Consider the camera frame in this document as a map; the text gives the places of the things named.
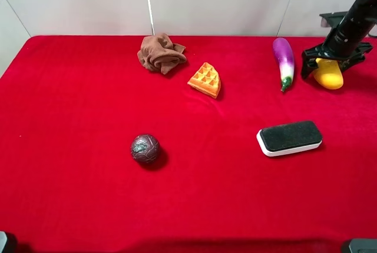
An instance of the black felt pad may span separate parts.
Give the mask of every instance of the black felt pad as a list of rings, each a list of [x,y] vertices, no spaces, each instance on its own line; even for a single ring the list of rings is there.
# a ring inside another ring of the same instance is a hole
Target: black felt pad
[[[318,144],[322,141],[322,135],[312,121],[264,128],[260,131],[260,137],[270,152]]]

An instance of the toy eggplant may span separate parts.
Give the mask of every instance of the toy eggplant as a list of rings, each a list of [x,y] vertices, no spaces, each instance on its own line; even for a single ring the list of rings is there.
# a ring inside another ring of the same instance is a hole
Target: toy eggplant
[[[275,39],[272,48],[275,58],[279,63],[282,92],[284,92],[293,82],[295,58],[287,39],[281,37]]]

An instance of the brown towel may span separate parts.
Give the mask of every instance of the brown towel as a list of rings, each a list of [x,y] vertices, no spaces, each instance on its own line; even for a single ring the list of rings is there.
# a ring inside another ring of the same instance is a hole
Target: brown towel
[[[141,50],[137,52],[139,61],[146,69],[167,74],[176,65],[185,63],[182,54],[185,46],[174,44],[166,34],[144,37]]]

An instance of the patterned ball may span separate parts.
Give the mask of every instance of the patterned ball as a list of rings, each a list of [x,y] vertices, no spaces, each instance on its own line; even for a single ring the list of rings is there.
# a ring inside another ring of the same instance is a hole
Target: patterned ball
[[[152,163],[159,153],[160,144],[152,135],[139,135],[132,142],[131,155],[139,163]]]

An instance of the yellow toy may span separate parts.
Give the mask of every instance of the yellow toy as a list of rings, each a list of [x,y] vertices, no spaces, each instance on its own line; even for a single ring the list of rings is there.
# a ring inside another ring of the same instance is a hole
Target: yellow toy
[[[318,69],[313,71],[314,79],[327,89],[343,86],[343,75],[337,61],[317,58]]]

